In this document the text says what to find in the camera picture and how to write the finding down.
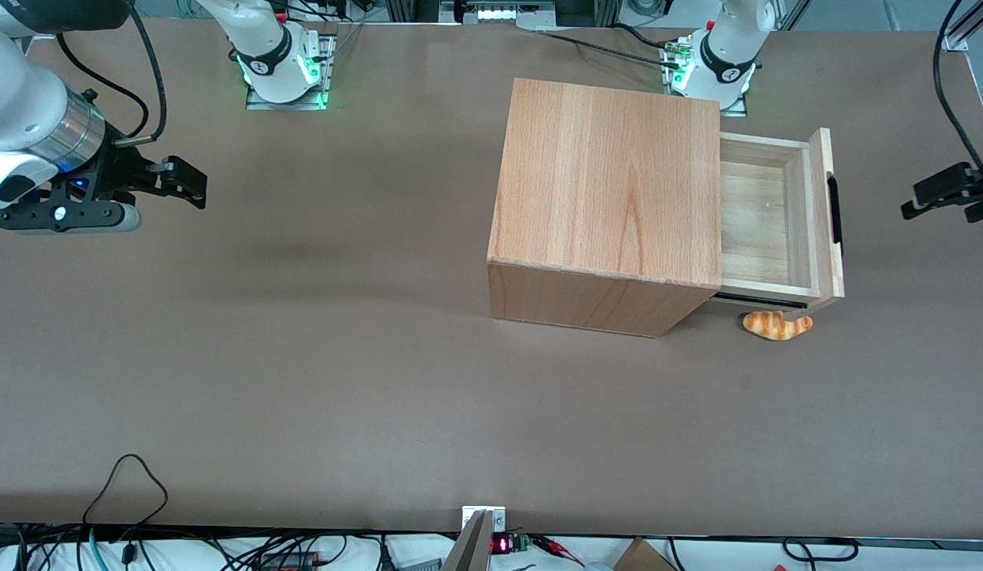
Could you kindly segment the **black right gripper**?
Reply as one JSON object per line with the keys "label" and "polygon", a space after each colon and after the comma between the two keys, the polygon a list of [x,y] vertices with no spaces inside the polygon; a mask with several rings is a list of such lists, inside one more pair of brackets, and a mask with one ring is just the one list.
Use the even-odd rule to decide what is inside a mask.
{"label": "black right gripper", "polygon": [[105,146],[75,172],[65,174],[63,185],[74,198],[115,201],[135,205],[136,193],[176,197],[205,209],[208,177],[175,155],[161,162],[145,159],[137,148]]}

